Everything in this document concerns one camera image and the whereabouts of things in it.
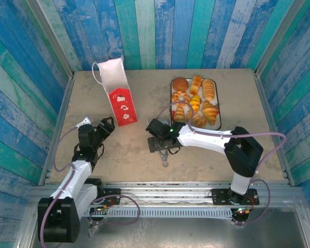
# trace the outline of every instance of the beige table surface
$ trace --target beige table surface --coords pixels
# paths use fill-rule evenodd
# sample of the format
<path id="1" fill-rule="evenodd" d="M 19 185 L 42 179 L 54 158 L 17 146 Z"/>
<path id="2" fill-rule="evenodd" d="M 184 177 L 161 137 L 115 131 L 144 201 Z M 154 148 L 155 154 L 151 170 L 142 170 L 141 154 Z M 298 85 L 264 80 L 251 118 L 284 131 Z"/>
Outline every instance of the beige table surface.
<path id="1" fill-rule="evenodd" d="M 169 155 L 168 167 L 162 166 L 158 152 L 150 153 L 146 131 L 147 120 L 152 120 L 170 103 L 170 82 L 183 76 L 201 75 L 215 80 L 218 88 L 222 117 L 221 130 L 235 126 L 250 133 L 267 132 L 269 126 L 259 98 L 254 76 L 249 69 L 205 70 L 132 70 L 126 71 L 138 122 L 117 127 L 105 140 L 105 152 L 99 159 L 92 177 L 105 182 L 132 181 L 230 181 L 233 171 L 220 153 L 197 147 L 183 147 L 176 155 Z M 76 73 L 75 82 L 65 116 L 62 133 L 74 127 L 89 115 L 97 125 L 102 118 L 113 116 L 109 100 L 102 86 L 93 79 L 90 71 Z M 160 118 L 169 121 L 165 111 Z M 71 161 L 73 147 L 78 143 L 77 131 L 69 134 L 60 144 L 56 161 L 63 167 Z M 274 148 L 272 138 L 257 140 L 267 154 Z M 63 180 L 67 170 L 52 170 L 51 182 Z M 273 155 L 260 169 L 259 177 L 265 180 L 284 180 L 277 155 Z"/>

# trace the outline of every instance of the round bun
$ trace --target round bun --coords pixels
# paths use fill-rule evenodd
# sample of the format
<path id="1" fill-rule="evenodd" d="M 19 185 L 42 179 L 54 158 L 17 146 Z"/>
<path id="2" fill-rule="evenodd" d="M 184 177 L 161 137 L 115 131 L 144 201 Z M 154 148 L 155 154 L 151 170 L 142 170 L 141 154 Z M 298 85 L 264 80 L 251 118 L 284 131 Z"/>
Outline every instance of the round bun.
<path id="1" fill-rule="evenodd" d="M 177 77 L 172 82 L 172 88 L 175 91 L 187 91 L 188 90 L 188 82 L 183 77 Z"/>

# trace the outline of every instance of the pastry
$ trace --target pastry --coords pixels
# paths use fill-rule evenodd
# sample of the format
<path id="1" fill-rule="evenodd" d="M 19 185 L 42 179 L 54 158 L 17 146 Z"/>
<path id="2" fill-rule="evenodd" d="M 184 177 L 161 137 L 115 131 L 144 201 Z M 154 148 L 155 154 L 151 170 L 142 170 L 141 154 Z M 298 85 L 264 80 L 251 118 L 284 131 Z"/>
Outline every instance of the pastry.
<path id="1" fill-rule="evenodd" d="M 204 128 L 204 126 L 207 124 L 207 119 L 199 114 L 193 115 L 192 118 L 192 126 L 197 128 Z"/>
<path id="2" fill-rule="evenodd" d="M 200 76 L 193 77 L 193 81 L 192 81 L 192 85 L 190 89 L 191 95 L 197 95 L 198 90 L 200 89 L 201 81 L 202 81 L 202 77 Z"/>
<path id="3" fill-rule="evenodd" d="M 201 97 L 199 95 L 192 96 L 189 104 L 193 107 L 194 113 L 196 114 L 200 109 Z M 188 119 L 191 117 L 191 115 L 192 115 L 192 111 L 188 113 Z"/>
<path id="4" fill-rule="evenodd" d="M 211 79 L 204 79 L 202 82 L 203 98 L 211 102 L 215 97 L 215 83 Z"/>
<path id="5" fill-rule="evenodd" d="M 188 90 L 188 81 L 183 77 L 177 77 L 172 82 L 172 88 L 175 91 L 187 91 Z"/>
<path id="6" fill-rule="evenodd" d="M 177 107 L 174 113 L 174 121 L 185 122 L 185 112 L 182 107 Z"/>
<path id="7" fill-rule="evenodd" d="M 190 95 L 187 94 L 185 91 L 176 91 L 173 93 L 171 100 L 172 102 L 179 102 L 179 101 L 184 101 L 184 102 L 189 102 L 191 99 Z M 176 106 L 178 107 L 184 107 L 186 106 L 185 103 L 177 103 Z"/>
<path id="8" fill-rule="evenodd" d="M 217 107 L 209 101 L 204 101 L 202 106 L 202 114 L 207 118 L 210 125 L 215 126 L 217 117 Z"/>

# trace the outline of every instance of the wooden wall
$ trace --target wooden wall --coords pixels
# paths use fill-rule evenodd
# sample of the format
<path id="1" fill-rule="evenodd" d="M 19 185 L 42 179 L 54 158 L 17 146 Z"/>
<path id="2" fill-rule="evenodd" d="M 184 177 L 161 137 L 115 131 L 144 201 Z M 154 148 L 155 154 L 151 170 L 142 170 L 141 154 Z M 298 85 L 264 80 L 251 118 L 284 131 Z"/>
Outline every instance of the wooden wall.
<path id="1" fill-rule="evenodd" d="M 255 68 L 292 0 L 39 0 L 74 71 Z"/>
<path id="2" fill-rule="evenodd" d="M 0 0 L 0 247 L 39 182 L 68 77 L 25 0 Z"/>
<path id="3" fill-rule="evenodd" d="M 310 0 L 306 0 L 261 75 L 296 185 L 310 206 Z"/>

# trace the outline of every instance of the red label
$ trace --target red label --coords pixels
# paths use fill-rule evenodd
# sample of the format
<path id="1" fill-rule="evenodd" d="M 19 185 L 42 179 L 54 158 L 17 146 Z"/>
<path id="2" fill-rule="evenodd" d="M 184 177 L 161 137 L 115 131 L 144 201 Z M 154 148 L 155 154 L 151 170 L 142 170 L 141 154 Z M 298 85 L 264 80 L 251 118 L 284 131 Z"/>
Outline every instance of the red label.
<path id="1" fill-rule="evenodd" d="M 109 94 L 109 99 L 119 127 L 137 122 L 131 92 L 128 89 L 115 89 Z"/>

